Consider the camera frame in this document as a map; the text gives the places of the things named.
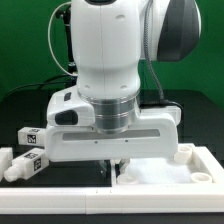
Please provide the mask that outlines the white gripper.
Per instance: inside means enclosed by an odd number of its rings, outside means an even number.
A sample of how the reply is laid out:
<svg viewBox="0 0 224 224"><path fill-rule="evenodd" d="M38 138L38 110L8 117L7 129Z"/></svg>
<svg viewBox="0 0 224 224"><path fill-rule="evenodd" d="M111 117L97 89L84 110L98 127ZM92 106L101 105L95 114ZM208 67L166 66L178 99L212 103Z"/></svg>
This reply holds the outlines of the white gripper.
<svg viewBox="0 0 224 224"><path fill-rule="evenodd" d="M181 109L177 106L142 109L125 132L100 134L90 127L53 127L48 125L45 153L52 162L98 162L106 175L106 160L122 159L119 171L123 174L132 158L168 158L178 151L177 126Z"/></svg>

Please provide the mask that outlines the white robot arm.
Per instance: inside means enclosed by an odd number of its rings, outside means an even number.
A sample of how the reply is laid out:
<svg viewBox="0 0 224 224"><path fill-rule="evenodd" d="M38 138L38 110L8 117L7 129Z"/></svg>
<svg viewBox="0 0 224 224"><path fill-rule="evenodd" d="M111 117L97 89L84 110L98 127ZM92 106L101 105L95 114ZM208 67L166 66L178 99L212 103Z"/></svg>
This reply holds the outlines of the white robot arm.
<svg viewBox="0 0 224 224"><path fill-rule="evenodd" d="M169 158L178 150L180 109L165 99L143 106L140 60L177 62L201 33L195 0L71 0L76 85L47 109L52 162Z"/></svg>

